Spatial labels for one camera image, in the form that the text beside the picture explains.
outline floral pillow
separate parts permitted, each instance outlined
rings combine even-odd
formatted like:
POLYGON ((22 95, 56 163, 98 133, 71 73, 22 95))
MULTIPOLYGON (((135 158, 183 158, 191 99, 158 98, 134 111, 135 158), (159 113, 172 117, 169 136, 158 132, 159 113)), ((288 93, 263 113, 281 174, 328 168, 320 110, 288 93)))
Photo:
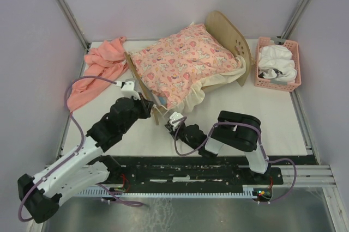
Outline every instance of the floral pillow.
POLYGON ((222 47, 204 24, 192 25, 163 38, 142 51, 131 53, 137 73, 147 87, 167 98, 167 108, 180 104, 193 85, 209 82, 242 66, 241 60, 222 47))

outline pink basket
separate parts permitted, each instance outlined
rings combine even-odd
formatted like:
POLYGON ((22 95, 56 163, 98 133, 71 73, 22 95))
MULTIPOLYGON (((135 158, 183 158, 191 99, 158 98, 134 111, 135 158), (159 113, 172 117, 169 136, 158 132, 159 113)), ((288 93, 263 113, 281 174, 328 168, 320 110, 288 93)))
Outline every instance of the pink basket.
POLYGON ((256 49, 256 72, 255 72, 255 86, 261 88, 268 89, 277 89, 292 92, 294 91, 300 84, 300 66, 299 66, 299 53, 298 53, 298 43, 292 40, 286 40, 284 45, 292 52, 292 59, 294 60, 294 68, 297 70, 297 77, 294 80, 294 83, 290 82, 280 82, 276 80, 266 80, 264 78, 258 77, 258 63, 260 60, 260 48, 268 45, 274 45, 274 43, 270 43, 270 38, 268 37, 260 37, 258 39, 258 45, 256 49))

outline red wire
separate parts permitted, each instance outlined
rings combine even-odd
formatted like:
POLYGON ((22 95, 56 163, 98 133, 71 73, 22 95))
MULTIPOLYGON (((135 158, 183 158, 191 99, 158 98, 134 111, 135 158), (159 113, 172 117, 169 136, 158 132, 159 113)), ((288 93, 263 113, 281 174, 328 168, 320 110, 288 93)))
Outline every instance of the red wire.
POLYGON ((127 190, 126 190, 126 193, 127 193, 128 190, 130 189, 131 185, 130 185, 130 181, 126 177, 125 177, 125 179, 126 179, 127 183, 129 184, 129 186, 128 186, 127 190))
POLYGON ((130 181, 126 178, 126 176, 124 174, 121 174, 120 177, 123 178, 123 184, 122 184, 122 189, 125 188, 125 183, 127 181, 127 183, 129 184, 128 187, 127 187, 127 190, 125 191, 125 193, 128 192, 128 190, 130 189, 130 181))
POLYGON ((273 178, 270 177, 270 186, 269 186, 269 189, 271 189, 273 187, 273 178))

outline pink towel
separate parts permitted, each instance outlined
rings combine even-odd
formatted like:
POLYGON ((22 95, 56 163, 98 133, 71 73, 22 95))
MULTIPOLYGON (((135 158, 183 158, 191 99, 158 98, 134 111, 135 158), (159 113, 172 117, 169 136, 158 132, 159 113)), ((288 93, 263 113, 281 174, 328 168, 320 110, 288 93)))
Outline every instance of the pink towel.
MULTIPOLYGON (((112 42, 104 41, 98 48, 92 48, 85 55, 85 62, 89 68, 85 76, 100 76, 112 81, 121 76, 128 68, 125 61, 123 43, 126 37, 114 39, 112 42)), ((109 82, 87 78, 73 85, 73 90, 68 98, 70 112, 82 107, 97 97, 110 85, 109 82)))

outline white cloth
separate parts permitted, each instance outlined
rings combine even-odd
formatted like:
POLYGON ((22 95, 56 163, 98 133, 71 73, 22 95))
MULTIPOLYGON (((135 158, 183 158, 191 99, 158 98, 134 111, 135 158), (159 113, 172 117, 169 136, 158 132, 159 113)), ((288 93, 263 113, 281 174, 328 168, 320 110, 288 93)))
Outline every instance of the white cloth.
POLYGON ((276 81, 294 83, 297 76, 297 70, 294 68, 294 61, 292 60, 292 52, 281 45, 262 47, 258 67, 268 79, 275 76, 273 79, 276 81), (273 74, 270 69, 279 70, 281 73, 274 72, 273 74))

